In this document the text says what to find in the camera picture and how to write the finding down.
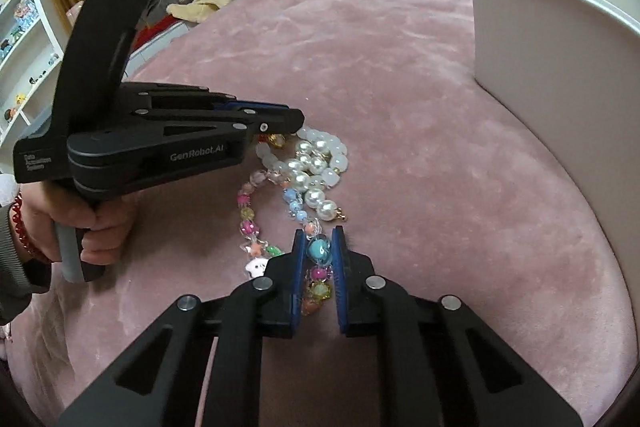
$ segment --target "red cloth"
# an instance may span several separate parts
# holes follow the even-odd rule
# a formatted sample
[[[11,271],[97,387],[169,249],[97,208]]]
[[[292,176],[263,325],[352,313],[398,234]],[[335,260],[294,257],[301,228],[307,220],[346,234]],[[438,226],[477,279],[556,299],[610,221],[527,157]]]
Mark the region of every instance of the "red cloth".
[[[158,35],[158,33],[163,32],[165,29],[170,28],[178,22],[180,22],[180,19],[176,19],[173,15],[167,15],[160,19],[158,23],[151,26],[151,28],[144,28],[140,30],[136,35],[136,39],[133,41],[133,47],[131,48],[131,51],[134,52],[140,46],[143,46],[153,37]]]

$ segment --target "gray cloth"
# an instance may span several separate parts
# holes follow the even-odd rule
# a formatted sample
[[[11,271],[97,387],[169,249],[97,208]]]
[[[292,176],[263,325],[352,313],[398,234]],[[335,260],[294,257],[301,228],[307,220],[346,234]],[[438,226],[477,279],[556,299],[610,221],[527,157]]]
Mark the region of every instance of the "gray cloth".
[[[0,208],[0,325],[22,313],[33,293],[49,290],[51,267],[39,261],[22,264],[15,251],[9,224],[11,206]]]

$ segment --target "hand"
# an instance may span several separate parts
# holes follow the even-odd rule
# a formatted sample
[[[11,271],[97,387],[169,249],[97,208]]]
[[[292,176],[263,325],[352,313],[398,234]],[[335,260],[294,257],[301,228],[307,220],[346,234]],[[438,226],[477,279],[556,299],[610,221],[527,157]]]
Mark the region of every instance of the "hand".
[[[82,238],[80,258],[83,261],[113,264],[122,255],[124,242],[136,218],[135,194],[105,201],[94,210],[77,194],[52,182],[24,184],[20,190],[20,212],[27,236],[51,262],[61,260],[54,221],[76,229],[89,229]],[[13,220],[10,222],[18,256],[24,263],[31,256],[18,241]]]

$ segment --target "red beaded bracelet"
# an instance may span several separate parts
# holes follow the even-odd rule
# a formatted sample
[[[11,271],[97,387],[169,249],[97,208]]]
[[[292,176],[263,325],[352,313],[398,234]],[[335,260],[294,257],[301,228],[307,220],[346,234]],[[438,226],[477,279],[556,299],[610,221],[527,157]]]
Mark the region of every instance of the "red beaded bracelet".
[[[40,261],[41,263],[50,264],[51,261],[29,240],[29,236],[27,235],[27,230],[24,227],[24,223],[22,222],[22,213],[20,211],[22,207],[22,194],[18,192],[18,195],[14,199],[14,204],[12,204],[12,209],[14,211],[14,215],[12,216],[12,221],[15,224],[15,233],[18,235],[18,241],[24,247],[31,257]]]

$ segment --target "bed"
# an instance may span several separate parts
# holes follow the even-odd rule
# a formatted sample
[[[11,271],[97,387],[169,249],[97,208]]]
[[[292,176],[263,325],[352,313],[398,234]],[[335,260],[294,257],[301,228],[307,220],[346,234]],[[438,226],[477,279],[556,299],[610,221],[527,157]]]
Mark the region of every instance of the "bed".
[[[236,0],[132,78],[299,107],[349,148],[335,199],[377,272],[423,298],[459,295],[586,426],[624,386],[638,349],[620,267],[562,166],[476,84],[472,0]],[[46,425],[177,296],[245,280],[235,197],[258,165],[144,192],[121,263],[82,286],[56,270],[15,319],[12,376]],[[289,245],[276,188],[254,207]],[[373,360],[323,307],[292,342],[265,342],[261,425],[324,426],[319,397],[333,425],[375,425],[376,407],[352,402],[353,389],[376,402]]]

